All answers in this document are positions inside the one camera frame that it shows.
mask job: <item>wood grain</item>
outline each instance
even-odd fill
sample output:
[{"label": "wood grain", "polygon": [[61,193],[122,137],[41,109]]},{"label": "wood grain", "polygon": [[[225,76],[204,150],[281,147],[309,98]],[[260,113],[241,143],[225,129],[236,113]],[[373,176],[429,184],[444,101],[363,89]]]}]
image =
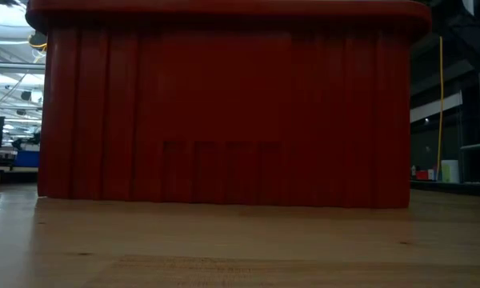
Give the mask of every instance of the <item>wood grain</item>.
[{"label": "wood grain", "polygon": [[37,198],[0,188],[0,287],[480,287],[480,198],[408,210]]}]

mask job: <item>red plastic bin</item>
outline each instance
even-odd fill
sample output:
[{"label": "red plastic bin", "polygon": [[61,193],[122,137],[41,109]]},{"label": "red plastic bin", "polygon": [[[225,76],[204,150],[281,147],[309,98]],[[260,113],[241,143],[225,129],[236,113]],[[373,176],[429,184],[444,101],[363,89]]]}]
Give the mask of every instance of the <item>red plastic bin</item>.
[{"label": "red plastic bin", "polygon": [[30,0],[39,195],[407,207],[416,2]]}]

